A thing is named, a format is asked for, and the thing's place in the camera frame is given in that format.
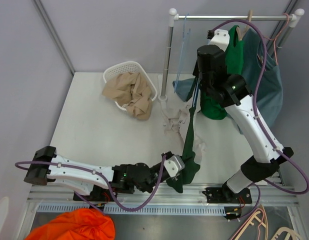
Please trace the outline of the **dark green white t shirt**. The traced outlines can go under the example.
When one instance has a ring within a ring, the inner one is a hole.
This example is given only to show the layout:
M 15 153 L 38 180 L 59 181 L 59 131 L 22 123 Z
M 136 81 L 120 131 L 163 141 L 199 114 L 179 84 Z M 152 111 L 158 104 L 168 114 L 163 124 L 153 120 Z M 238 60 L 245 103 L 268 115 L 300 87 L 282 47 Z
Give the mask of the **dark green white t shirt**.
M 201 161 L 205 144 L 195 135 L 195 121 L 197 113 L 201 111 L 200 90 L 197 99 L 197 106 L 192 107 L 193 91 L 195 88 L 195 78 L 189 78 L 178 82 L 177 89 L 181 94 L 188 98 L 184 105 L 176 112 L 174 123 L 177 124 L 177 131 L 183 143 L 181 159 L 185 168 L 179 172 L 175 179 L 168 179 L 167 185 L 173 188 L 177 193 L 182 193 L 183 186 L 190 184 L 197 172 L 201 168 Z

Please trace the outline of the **beige t shirt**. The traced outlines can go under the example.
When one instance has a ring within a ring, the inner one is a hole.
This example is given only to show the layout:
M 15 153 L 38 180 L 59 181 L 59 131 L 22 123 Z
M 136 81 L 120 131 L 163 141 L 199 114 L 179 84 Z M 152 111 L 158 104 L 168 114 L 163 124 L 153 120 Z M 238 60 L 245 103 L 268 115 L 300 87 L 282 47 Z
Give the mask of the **beige t shirt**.
M 117 102 L 133 118 L 141 121 L 150 118 L 152 90 L 140 72 L 125 72 L 113 77 L 105 84 L 102 95 Z

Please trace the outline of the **blue grey t shirt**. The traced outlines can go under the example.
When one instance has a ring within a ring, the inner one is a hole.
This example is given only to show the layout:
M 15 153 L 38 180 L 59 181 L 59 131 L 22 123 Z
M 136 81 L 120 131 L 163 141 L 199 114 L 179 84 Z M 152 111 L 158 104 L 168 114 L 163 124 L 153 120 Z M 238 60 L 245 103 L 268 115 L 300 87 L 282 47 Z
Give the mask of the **blue grey t shirt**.
M 240 40 L 237 28 L 235 25 L 228 31 L 230 39 L 225 51 L 227 72 L 241 75 L 254 93 L 264 61 L 263 44 L 259 35 L 251 28 Z M 266 124 L 271 128 L 282 109 L 283 86 L 278 61 L 270 55 L 266 57 L 256 104 Z M 201 112 L 212 120 L 222 120 L 227 116 L 224 108 L 204 93 L 201 94 Z

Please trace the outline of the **light blue wire hanger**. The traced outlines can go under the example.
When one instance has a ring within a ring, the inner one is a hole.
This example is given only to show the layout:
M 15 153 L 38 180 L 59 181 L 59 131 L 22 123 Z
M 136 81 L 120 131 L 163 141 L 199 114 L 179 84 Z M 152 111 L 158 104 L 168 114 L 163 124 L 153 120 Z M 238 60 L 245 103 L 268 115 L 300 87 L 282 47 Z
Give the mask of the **light blue wire hanger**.
M 189 14 L 187 14 L 184 17 L 184 20 L 183 20 L 182 42 L 181 42 L 181 46 L 180 46 L 179 62 L 178 62 L 176 79 L 175 79 L 174 92 L 177 91 L 178 83 L 179 83 L 179 80 L 180 80 L 180 75 L 181 75 L 181 72 L 182 72 L 182 69 L 183 69 L 183 66 L 184 66 L 185 55 L 187 53 L 188 41 L 189 41 L 189 37 L 190 37 L 190 33 L 191 33 L 190 28 L 188 30 L 186 29 L 186 21 L 187 21 L 188 16 L 189 16 Z

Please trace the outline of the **beige wooden hanger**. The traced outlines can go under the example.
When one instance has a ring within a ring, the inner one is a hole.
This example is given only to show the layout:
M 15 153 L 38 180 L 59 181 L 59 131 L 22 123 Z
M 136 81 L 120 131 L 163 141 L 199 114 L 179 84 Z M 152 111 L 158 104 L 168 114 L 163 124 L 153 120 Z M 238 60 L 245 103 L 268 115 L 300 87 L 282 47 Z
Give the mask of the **beige wooden hanger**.
M 251 22 L 251 21 L 252 21 L 252 16 L 253 16 L 253 10 L 250 9 L 250 10 L 248 11 L 248 13 L 247 13 L 247 18 L 246 18 L 246 20 L 247 20 L 248 22 Z M 246 26 L 243 28 L 243 30 L 241 30 L 239 27 L 236 28 L 236 32 L 237 32 L 237 35 L 238 35 L 238 39 L 239 39 L 240 41 L 243 40 L 243 37 L 244 37 L 245 34 L 248 32 L 249 28 L 250 28 L 249 25 L 246 25 Z

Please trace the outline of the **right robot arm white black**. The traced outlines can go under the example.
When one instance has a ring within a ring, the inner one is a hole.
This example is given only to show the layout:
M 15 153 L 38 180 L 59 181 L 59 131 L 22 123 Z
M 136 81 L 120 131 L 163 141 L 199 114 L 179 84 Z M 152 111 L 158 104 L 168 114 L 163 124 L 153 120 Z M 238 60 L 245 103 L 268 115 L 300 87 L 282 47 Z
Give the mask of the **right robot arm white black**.
M 215 100 L 235 121 L 246 138 L 253 155 L 221 187 L 228 203 L 240 197 L 242 190 L 252 183 L 271 177 L 294 152 L 279 142 L 272 146 L 274 135 L 261 114 L 253 109 L 253 94 L 240 74 L 228 74 L 226 54 L 216 45 L 203 45 L 197 51 L 193 74 L 198 77 L 202 93 Z

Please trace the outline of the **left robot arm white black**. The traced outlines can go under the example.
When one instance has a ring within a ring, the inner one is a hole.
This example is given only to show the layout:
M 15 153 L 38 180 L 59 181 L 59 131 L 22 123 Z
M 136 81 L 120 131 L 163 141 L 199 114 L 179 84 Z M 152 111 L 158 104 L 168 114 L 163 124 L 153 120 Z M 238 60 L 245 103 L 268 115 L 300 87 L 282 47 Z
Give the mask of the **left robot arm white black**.
M 102 196 L 102 189 L 133 194 L 135 190 L 152 193 L 160 183 L 175 178 L 185 168 L 182 158 L 166 152 L 162 163 L 149 167 L 145 163 L 115 166 L 90 165 L 57 154 L 54 146 L 36 151 L 24 182 L 46 186 L 49 182 L 72 189 L 92 201 Z

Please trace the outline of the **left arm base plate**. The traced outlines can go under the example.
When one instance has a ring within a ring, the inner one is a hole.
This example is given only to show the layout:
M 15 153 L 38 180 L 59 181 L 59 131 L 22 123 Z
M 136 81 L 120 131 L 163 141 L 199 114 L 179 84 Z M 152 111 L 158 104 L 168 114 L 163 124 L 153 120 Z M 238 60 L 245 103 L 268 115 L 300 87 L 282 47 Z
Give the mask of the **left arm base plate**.
M 73 194 L 74 201 L 81 201 L 81 197 L 90 202 L 114 202 L 113 197 L 108 189 L 94 185 L 89 195 Z

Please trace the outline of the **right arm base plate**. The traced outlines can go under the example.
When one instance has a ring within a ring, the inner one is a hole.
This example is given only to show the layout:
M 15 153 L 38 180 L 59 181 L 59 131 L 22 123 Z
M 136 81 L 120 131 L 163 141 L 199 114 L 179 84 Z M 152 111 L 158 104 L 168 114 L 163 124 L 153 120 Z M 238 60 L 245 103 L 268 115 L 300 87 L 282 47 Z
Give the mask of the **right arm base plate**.
M 209 204 L 251 204 L 251 191 L 246 187 L 239 193 L 233 193 L 226 187 L 207 187 L 202 194 Z

